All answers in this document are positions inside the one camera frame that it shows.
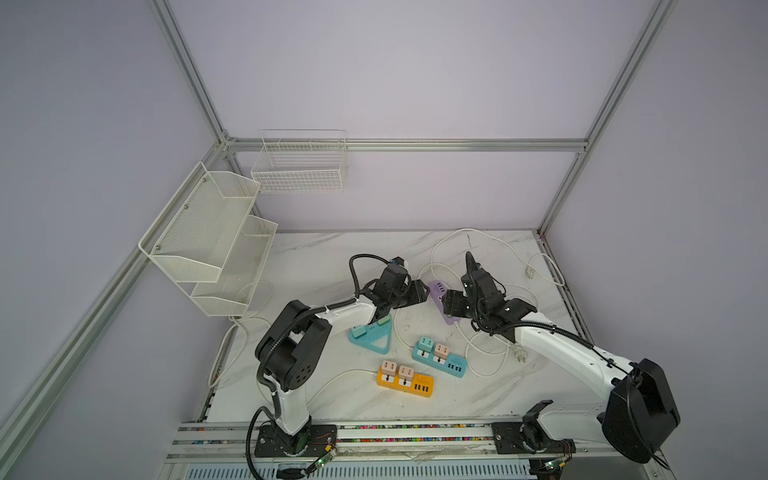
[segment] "wire basket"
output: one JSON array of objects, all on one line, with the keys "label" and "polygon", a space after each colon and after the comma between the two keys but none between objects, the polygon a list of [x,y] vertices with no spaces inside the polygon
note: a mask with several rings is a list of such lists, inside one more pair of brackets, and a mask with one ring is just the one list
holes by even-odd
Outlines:
[{"label": "wire basket", "polygon": [[253,299],[277,232],[277,223],[250,214],[258,191],[259,182],[198,164],[139,240],[208,316],[242,316]]},{"label": "wire basket", "polygon": [[346,132],[262,130],[263,147],[250,174],[263,194],[344,190]]},{"label": "wire basket", "polygon": [[248,215],[216,283],[198,283],[190,298],[208,316],[242,316],[248,310],[270,252],[277,223]]},{"label": "wire basket", "polygon": [[174,282],[217,282],[237,234],[256,202],[259,183],[227,171],[202,177],[153,244],[139,246]]}]

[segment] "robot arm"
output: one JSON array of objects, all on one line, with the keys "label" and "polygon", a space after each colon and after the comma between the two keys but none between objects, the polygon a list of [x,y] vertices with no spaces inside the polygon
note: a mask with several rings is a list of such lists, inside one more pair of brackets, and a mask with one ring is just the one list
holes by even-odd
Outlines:
[{"label": "robot arm", "polygon": [[442,298],[446,314],[472,319],[472,327],[531,348],[569,372],[600,398],[593,405],[539,402],[523,419],[527,448],[582,439],[607,442],[639,463],[654,457],[680,423],[664,371],[648,359],[630,362],[559,328],[520,299],[506,300],[490,273],[466,254],[463,292]]},{"label": "robot arm", "polygon": [[[359,287],[353,262],[370,257],[386,263],[380,278]],[[405,262],[369,254],[349,260],[356,296],[328,306],[310,308],[299,300],[288,303],[256,348],[257,379],[272,392],[276,442],[287,453],[301,452],[311,426],[304,384],[314,373],[331,336],[389,315],[391,309],[425,302],[429,288],[412,280]],[[301,338],[296,341],[291,333]]]}]

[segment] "aluminum frame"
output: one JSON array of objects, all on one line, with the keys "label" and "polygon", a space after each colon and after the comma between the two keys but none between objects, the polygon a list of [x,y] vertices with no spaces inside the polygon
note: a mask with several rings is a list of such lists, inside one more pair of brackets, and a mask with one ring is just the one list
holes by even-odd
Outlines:
[{"label": "aluminum frame", "polygon": [[552,203],[547,209],[547,213],[544,215],[544,219],[541,220],[541,225],[539,225],[538,228],[540,235],[545,236],[551,229],[554,219],[563,207],[568,195],[573,190],[579,175],[584,171],[584,167],[587,166],[587,162],[592,156],[592,152],[603,137],[603,133],[605,133],[619,104],[624,100],[627,89],[632,84],[635,77],[637,77],[637,71],[640,68],[640,65],[647,57],[651,45],[656,38],[658,38],[661,29],[664,27],[664,24],[667,23],[667,19],[672,14],[672,10],[674,10],[676,4],[677,0],[656,0],[656,3],[654,3],[654,7],[651,9],[640,34],[637,36],[637,40],[635,40],[627,59],[624,60],[624,64],[621,66],[619,75],[611,86],[611,90],[608,92],[608,96],[605,98],[597,117],[592,122],[589,134],[587,135],[587,146],[584,148],[584,152],[576,153],[571,167],[565,174],[565,178],[558,188],[558,192],[555,194]]},{"label": "aluminum frame", "polygon": [[[284,138],[283,141],[298,139]],[[313,140],[321,144],[322,139]],[[225,142],[230,150],[260,151],[261,138],[231,138]],[[584,138],[347,138],[347,151],[583,151]]]},{"label": "aluminum frame", "polygon": [[[225,160],[237,174],[242,174],[237,163],[238,151],[258,151],[262,142],[260,139],[230,138],[223,129],[214,105],[210,99],[200,72],[192,59],[192,55],[179,28],[178,21],[170,6],[169,0],[147,0],[155,14],[163,36],[168,43],[174,59],[179,65],[192,94],[200,107],[200,111],[212,135],[216,138],[214,145],[208,151],[203,163],[206,167],[213,166],[219,160]],[[595,118],[586,139],[348,139],[350,151],[573,151],[576,152],[574,162],[568,170],[550,207],[545,214],[538,234],[541,238],[541,248],[551,255],[546,244],[545,235],[560,211],[563,203],[573,189],[575,181],[583,171],[592,151],[598,145],[607,126],[609,125],[618,105],[624,98],[631,82],[637,76],[637,70],[647,56],[651,45],[660,34],[661,29],[671,14],[677,0],[657,0],[640,35],[635,41],[619,75],[617,76],[608,96],[606,97],[597,117]],[[166,206],[163,215],[170,221],[173,212],[180,206],[187,192],[197,178],[187,179],[185,185]],[[254,213],[259,216],[254,206]],[[53,409],[67,391],[67,386],[78,372],[80,366],[98,343],[101,335],[109,327],[115,312],[118,310],[126,295],[139,279],[149,259],[138,248],[126,259],[117,275],[107,285],[98,297],[96,303],[86,313],[67,342],[59,350],[45,371],[28,391],[22,402],[11,414],[0,429],[0,480],[7,477],[15,463],[30,446],[37,433],[50,417]],[[570,290],[561,288],[566,305],[577,323],[580,334],[590,339],[578,309],[575,306]],[[178,472],[175,467],[164,467],[161,478]]]}]

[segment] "wall-mounted shelf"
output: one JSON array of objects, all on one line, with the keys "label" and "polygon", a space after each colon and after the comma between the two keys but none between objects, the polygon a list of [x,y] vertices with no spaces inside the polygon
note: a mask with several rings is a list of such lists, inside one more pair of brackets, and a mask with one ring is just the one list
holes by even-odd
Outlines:
[{"label": "wall-mounted shelf", "polygon": [[190,177],[197,182],[171,221],[163,229],[158,217],[139,248],[206,315],[242,316],[277,224],[250,214],[259,182],[203,164]]},{"label": "wall-mounted shelf", "polygon": [[219,280],[259,191],[259,182],[232,172],[208,171],[198,164],[196,173],[202,177],[165,231],[152,244],[146,234],[139,243],[174,282]]},{"label": "wall-mounted shelf", "polygon": [[261,138],[263,146],[250,174],[263,194],[344,190],[345,131],[262,130]]},{"label": "wall-mounted shelf", "polygon": [[276,230],[277,223],[248,215],[219,281],[198,283],[190,298],[208,316],[242,316],[253,299]]}]

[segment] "white marble surface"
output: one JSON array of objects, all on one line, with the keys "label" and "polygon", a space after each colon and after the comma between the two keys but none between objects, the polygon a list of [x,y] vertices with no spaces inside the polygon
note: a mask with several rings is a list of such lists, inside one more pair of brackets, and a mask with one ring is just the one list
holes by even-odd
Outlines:
[{"label": "white marble surface", "polygon": [[[274,294],[260,316],[274,321],[277,314],[291,300],[299,299],[308,305],[320,305],[348,298],[353,291],[348,261],[355,253],[374,253],[385,258],[400,256],[409,263],[409,272],[417,275],[429,262],[432,248],[450,232],[372,232],[372,233],[278,233],[262,275],[274,285]],[[524,259],[539,252],[533,234],[529,231],[489,232],[513,244]],[[457,233],[435,251],[435,262],[446,263],[459,275],[465,272],[464,253],[471,250],[475,259],[503,283],[518,283],[533,291],[538,307],[552,321],[565,329],[575,331],[565,304],[552,283],[539,276],[525,276],[525,265],[506,245],[474,232]],[[548,272],[545,261],[538,257],[534,265]],[[361,285],[378,278],[382,265],[375,260],[358,260],[356,269]],[[453,289],[460,285],[451,273],[439,266],[435,273]],[[434,280],[426,270],[425,282]],[[258,308],[266,299],[269,287],[260,284],[252,308]],[[511,295],[525,291],[508,287]],[[221,379],[219,388],[208,411],[209,422],[246,422],[264,399],[257,391],[255,371],[257,361],[253,351],[266,332],[265,322],[247,320],[248,345],[235,364]],[[468,320],[460,322],[464,333],[471,337],[474,331]],[[396,328],[410,345],[422,335],[444,343],[451,351],[463,356],[466,341],[454,326],[448,326],[437,307],[429,299],[426,303],[400,310]],[[488,351],[503,351],[504,346],[485,336],[477,338],[478,346]],[[242,345],[238,333],[230,356]],[[494,372],[502,356],[485,356],[470,349],[468,360],[480,373]],[[597,396],[560,367],[535,352],[528,351],[528,360],[518,362],[510,354],[504,369],[493,378],[480,378],[467,372],[455,378],[431,369],[411,359],[410,349],[393,336],[389,354],[379,355],[354,346],[346,334],[329,339],[316,371],[306,383],[307,400],[331,378],[350,369],[378,371],[384,359],[413,366],[435,378],[435,393],[430,399],[383,389],[376,385],[373,375],[352,373],[337,379],[310,406],[317,420],[357,419],[449,419],[483,418],[521,415],[542,399],[568,400],[570,403],[593,402]]]}]

